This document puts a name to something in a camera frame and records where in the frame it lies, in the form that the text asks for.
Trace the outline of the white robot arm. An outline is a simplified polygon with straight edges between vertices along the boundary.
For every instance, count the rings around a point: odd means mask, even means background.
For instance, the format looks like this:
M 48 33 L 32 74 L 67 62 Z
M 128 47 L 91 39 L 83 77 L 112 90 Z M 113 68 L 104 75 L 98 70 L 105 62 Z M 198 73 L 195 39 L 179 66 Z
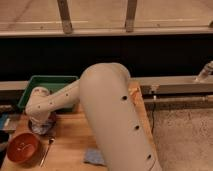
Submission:
M 128 91 L 129 80 L 120 63 L 94 64 L 53 94 L 34 88 L 25 112 L 42 125 L 51 112 L 79 101 L 108 171 L 162 171 Z

